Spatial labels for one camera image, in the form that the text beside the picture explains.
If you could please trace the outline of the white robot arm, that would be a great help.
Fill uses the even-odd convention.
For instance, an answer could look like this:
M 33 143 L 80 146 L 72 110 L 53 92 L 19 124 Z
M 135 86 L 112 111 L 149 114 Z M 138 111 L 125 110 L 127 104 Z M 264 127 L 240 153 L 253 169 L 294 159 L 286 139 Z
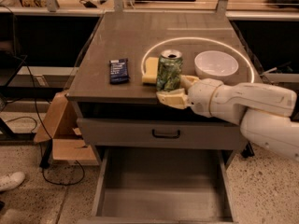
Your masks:
M 299 123 L 291 120 L 294 91 L 263 83 L 234 86 L 212 78 L 183 76 L 180 87 L 158 91 L 160 103 L 228 121 L 251 143 L 294 161 L 299 159 Z

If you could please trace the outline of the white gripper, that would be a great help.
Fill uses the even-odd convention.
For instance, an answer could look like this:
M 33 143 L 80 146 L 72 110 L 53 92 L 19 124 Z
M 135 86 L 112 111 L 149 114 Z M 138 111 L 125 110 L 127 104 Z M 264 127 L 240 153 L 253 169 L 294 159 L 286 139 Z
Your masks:
M 181 75 L 180 89 L 157 91 L 156 96 L 163 105 L 176 109 L 186 109 L 190 105 L 195 114 L 211 118 L 210 102 L 216 89 L 222 85 L 223 82 L 216 79 L 199 80 L 199 77 Z

